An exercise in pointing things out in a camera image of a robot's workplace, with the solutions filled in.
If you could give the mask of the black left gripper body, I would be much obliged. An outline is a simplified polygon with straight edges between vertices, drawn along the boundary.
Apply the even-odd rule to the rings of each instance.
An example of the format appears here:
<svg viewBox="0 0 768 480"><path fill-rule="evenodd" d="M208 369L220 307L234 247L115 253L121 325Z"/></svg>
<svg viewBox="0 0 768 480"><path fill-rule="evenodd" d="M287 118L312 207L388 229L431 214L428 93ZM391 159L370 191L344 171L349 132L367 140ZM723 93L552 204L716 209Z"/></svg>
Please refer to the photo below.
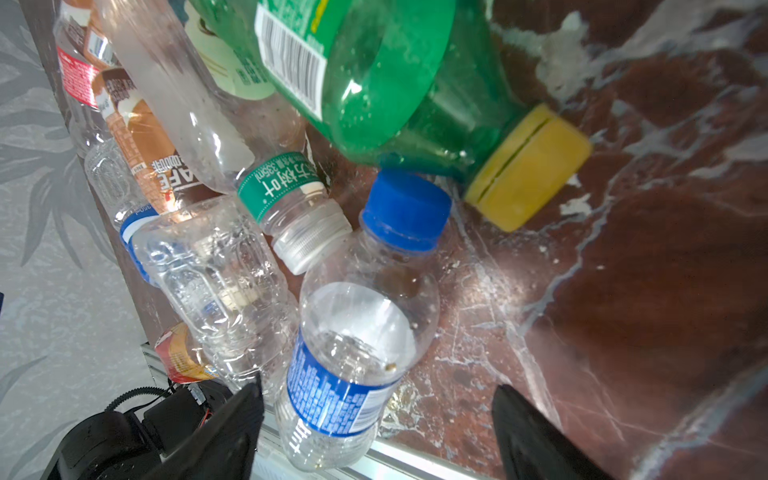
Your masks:
<svg viewBox="0 0 768 480"><path fill-rule="evenodd" d="M40 479L138 479L176 451L232 392L219 381L132 389L75 425Z"/></svg>

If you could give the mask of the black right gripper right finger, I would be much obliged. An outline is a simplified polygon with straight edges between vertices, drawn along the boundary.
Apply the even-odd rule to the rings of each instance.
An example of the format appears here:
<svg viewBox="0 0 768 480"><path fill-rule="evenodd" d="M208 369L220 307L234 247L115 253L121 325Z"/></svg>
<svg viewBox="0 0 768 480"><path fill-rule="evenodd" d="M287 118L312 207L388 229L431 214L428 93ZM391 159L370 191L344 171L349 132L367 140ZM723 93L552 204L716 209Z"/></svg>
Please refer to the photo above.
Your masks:
<svg viewBox="0 0 768 480"><path fill-rule="evenodd" d="M508 479L610 477L512 386L496 388L491 414Z"/></svg>

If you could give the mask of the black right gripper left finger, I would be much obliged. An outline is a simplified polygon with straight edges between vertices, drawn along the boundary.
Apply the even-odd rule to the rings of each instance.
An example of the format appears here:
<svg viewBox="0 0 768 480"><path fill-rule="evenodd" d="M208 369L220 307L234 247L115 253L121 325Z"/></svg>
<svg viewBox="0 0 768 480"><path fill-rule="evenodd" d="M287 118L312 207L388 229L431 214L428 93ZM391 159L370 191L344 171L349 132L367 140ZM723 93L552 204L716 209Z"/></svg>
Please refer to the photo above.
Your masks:
<svg viewBox="0 0 768 480"><path fill-rule="evenodd" d="M262 382L243 386L146 479L248 479L264 422Z"/></svg>

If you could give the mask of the tall clear ribbed bottle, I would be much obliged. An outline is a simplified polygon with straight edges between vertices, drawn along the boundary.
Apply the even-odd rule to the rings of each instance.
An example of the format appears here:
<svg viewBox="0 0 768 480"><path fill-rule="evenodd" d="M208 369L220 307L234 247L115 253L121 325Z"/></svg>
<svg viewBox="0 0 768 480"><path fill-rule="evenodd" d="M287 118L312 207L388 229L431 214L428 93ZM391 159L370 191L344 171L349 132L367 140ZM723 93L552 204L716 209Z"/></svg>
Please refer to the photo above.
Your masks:
<svg viewBox="0 0 768 480"><path fill-rule="evenodd" d="M267 403L284 385L298 303L261 229L235 196L163 215L133 236L144 270L234 389L260 381Z"/></svg>

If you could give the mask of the blue label water bottle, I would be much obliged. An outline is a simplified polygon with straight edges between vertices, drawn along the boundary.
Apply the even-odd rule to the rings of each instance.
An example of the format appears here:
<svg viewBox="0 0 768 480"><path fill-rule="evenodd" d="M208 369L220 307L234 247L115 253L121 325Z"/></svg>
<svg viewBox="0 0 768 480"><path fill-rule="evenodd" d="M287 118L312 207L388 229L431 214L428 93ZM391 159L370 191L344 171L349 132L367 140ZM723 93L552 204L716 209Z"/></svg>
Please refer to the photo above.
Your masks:
<svg viewBox="0 0 768 480"><path fill-rule="evenodd" d="M400 381L429 349L440 319L435 252L451 207L429 180L384 169L358 228L305 274L275 404L284 453L298 470L360 460Z"/></svg>

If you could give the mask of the green soda bottle yellow cap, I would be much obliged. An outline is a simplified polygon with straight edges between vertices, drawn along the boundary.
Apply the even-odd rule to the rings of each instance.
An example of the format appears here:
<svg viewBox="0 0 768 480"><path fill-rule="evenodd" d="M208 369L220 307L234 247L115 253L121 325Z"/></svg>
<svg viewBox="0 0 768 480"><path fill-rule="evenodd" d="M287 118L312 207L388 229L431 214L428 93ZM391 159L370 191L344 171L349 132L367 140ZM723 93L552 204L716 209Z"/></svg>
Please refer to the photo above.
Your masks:
<svg viewBox="0 0 768 480"><path fill-rule="evenodd" d="M252 61L344 157L442 176L511 232L592 145L512 91L476 1L198 1L206 27Z"/></svg>

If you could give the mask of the red yellow label bottle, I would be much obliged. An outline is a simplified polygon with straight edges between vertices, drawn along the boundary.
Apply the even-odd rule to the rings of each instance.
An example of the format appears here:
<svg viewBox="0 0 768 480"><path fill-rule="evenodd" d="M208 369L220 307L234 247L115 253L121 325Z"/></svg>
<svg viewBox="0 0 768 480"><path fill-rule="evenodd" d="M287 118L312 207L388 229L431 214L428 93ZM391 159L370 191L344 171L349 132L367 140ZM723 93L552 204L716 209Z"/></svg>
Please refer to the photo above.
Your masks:
<svg viewBox="0 0 768 480"><path fill-rule="evenodd" d="M174 383L191 384L217 377L211 361L185 323L166 330L155 342L154 350Z"/></svg>

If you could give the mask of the clear bottle blue label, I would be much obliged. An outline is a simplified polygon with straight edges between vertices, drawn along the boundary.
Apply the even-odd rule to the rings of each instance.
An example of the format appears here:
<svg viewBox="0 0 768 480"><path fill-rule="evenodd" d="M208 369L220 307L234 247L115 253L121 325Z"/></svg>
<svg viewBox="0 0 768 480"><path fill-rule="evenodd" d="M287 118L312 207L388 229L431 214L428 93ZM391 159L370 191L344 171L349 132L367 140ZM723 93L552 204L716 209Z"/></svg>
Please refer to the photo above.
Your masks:
<svg viewBox="0 0 768 480"><path fill-rule="evenodd" d="M159 214L145 198L116 141L109 139L94 146L85 157L84 168L139 274L146 283L156 287L136 256L132 238Z"/></svg>

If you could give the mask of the brown coffee bottle lying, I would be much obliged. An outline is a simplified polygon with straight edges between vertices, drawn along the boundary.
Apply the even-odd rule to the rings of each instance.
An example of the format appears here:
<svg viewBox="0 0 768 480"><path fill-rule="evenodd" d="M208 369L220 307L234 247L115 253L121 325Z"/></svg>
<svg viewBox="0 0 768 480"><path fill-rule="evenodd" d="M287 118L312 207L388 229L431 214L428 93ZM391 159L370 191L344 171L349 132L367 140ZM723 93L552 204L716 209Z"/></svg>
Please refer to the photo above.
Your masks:
<svg viewBox="0 0 768 480"><path fill-rule="evenodd" d="M92 81L92 90L131 174L158 213L175 212L220 195L186 165L125 69L101 71Z"/></svg>

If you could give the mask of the clear bottle green label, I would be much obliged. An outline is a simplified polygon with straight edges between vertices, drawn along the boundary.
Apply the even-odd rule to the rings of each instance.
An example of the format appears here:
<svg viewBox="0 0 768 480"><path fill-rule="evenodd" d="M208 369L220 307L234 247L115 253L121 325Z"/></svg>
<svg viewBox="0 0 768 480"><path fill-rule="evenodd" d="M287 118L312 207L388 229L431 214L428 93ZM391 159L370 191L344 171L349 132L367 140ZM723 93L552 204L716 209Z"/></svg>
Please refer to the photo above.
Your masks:
<svg viewBox="0 0 768 480"><path fill-rule="evenodd" d="M236 195L295 275L351 232L306 158L306 121L279 93L252 101L220 89L169 1L97 1L120 65L193 173Z"/></svg>

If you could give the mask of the clear bottle pink label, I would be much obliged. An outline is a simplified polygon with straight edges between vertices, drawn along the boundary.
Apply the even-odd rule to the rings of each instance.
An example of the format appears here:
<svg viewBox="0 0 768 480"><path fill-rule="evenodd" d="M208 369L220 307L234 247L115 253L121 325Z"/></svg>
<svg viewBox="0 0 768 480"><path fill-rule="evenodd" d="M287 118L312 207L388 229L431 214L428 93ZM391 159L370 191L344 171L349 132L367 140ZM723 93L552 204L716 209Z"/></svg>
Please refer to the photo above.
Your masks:
<svg viewBox="0 0 768 480"><path fill-rule="evenodd" d="M99 70L84 55L91 7L91 1L60 1L53 27L62 86L71 113L67 128L81 158L111 137L92 91L92 80Z"/></svg>

